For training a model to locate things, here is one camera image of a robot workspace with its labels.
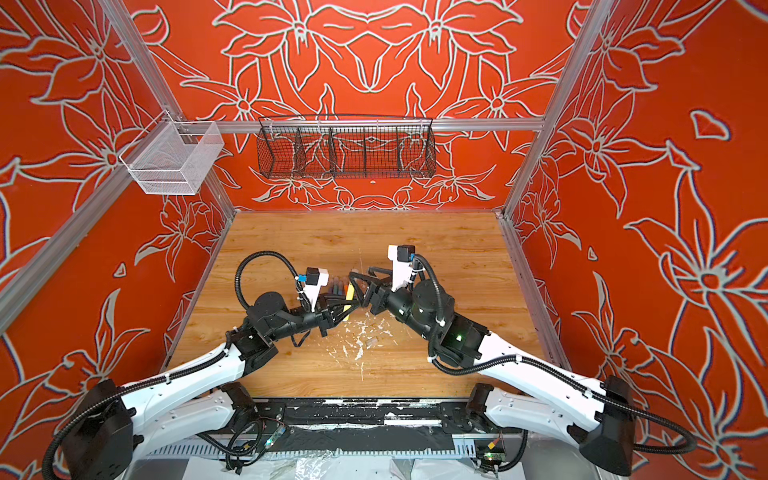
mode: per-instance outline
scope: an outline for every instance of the wooden table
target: wooden table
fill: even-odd
[[[299,273],[308,266],[346,276],[352,268],[392,268],[387,245],[410,243],[455,298],[456,311],[530,354],[544,358],[493,213],[354,212],[238,214],[171,360],[177,366],[223,341],[243,322],[234,294],[240,261],[258,250],[285,255]],[[298,306],[288,269],[278,259],[251,262],[243,294],[266,291]],[[486,376],[447,376],[427,363],[426,341],[384,312],[355,312],[326,338],[314,331],[301,348],[290,339],[265,367],[240,380],[254,396],[467,396]]]

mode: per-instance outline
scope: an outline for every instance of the red floral wallpaper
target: red floral wallpaper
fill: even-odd
[[[186,116],[543,115],[586,0],[127,0]],[[438,176],[267,180],[253,135],[216,172],[242,210],[500,207],[531,132],[441,134]]]
[[[160,113],[96,2],[0,5],[0,290]]]
[[[3,2],[0,86],[2,288],[160,108],[91,0]],[[122,194],[0,336],[0,478],[38,476],[51,434],[97,382],[159,370],[225,225],[205,186]]]
[[[768,472],[766,43],[764,2],[617,2],[515,211],[574,370],[699,439],[633,478]]]

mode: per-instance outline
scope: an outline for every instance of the yellow marker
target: yellow marker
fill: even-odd
[[[350,283],[349,285],[346,286],[346,299],[351,300],[353,298],[355,298],[355,287],[352,286],[352,284]],[[351,305],[345,305],[343,311],[346,312],[350,308],[352,308]]]

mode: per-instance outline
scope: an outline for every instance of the black wire basket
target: black wire basket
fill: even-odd
[[[323,115],[261,117],[259,173],[266,178],[429,178],[432,119]]]

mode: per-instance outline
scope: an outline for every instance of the robotic arm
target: robotic arm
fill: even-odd
[[[253,305],[243,298],[240,275],[251,260],[264,255],[277,257],[288,266],[301,307],[289,310],[277,292],[262,294]],[[247,312],[243,324],[227,332],[227,341],[216,349],[165,374],[119,388],[111,380],[99,383],[48,447],[42,465],[44,478],[58,479],[52,460],[59,446],[75,480],[112,480],[133,458],[192,435],[226,451],[201,432],[228,425],[243,431],[254,423],[254,402],[235,381],[269,362],[277,354],[277,340],[290,336],[293,345],[300,346],[314,328],[327,336],[329,329],[359,307],[369,307],[374,315],[387,310],[428,340],[427,360],[439,370],[453,376],[480,372],[530,395],[515,395],[486,384],[473,390],[466,412],[475,427],[486,432],[508,427],[524,430],[523,446],[512,462],[484,461],[479,465],[483,470],[514,466],[522,457],[528,430],[576,446],[586,459],[619,475],[631,473],[633,449],[682,454],[696,448],[695,438],[683,427],[634,408],[623,380],[612,376],[602,382],[542,362],[455,312],[453,297],[440,286],[429,262],[415,253],[414,246],[389,246],[388,257],[391,270],[371,267],[368,275],[349,274],[354,296],[347,300],[319,293],[328,281],[326,270],[309,268],[306,275],[298,275],[279,253],[249,255],[235,278],[237,298]],[[297,342],[295,335],[300,333],[305,335]],[[674,430],[684,443],[634,445],[636,417]],[[283,432],[278,429],[276,435]],[[268,445],[275,439],[273,435]],[[232,449],[232,454],[249,455],[255,447]]]

